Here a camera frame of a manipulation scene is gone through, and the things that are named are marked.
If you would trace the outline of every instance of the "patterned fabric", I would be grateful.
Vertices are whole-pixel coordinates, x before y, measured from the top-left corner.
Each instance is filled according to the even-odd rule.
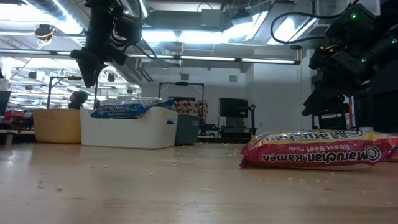
[[[205,100],[205,106],[203,107],[203,120],[206,120],[207,112],[208,112],[208,104]],[[201,110],[202,110],[202,101],[188,101],[183,100],[179,102],[174,102],[172,106],[172,110],[176,111],[178,114],[187,114],[192,116],[201,117]]]

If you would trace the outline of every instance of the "maruchan ramen package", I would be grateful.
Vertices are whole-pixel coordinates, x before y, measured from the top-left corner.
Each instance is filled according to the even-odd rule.
[[[242,167],[351,170],[390,160],[397,136],[362,131],[265,133],[241,151]]]
[[[102,106],[91,114],[93,118],[127,118],[137,119],[151,107],[170,108],[174,100],[164,101],[161,98],[119,96],[101,102]]]

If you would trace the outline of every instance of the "white storage box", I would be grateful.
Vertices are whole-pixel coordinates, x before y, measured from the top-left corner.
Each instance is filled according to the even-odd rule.
[[[80,120],[82,145],[161,149],[174,146],[178,113],[153,107],[139,119],[99,119],[81,108]]]

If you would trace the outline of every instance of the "gray bin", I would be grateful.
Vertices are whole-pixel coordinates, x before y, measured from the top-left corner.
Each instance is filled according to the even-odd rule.
[[[199,123],[199,117],[179,115],[174,144],[176,146],[195,144],[198,140]]]

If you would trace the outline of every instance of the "wooden table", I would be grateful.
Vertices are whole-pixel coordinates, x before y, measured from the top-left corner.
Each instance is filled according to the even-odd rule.
[[[239,147],[4,147],[0,223],[398,223],[398,164],[240,169]]]

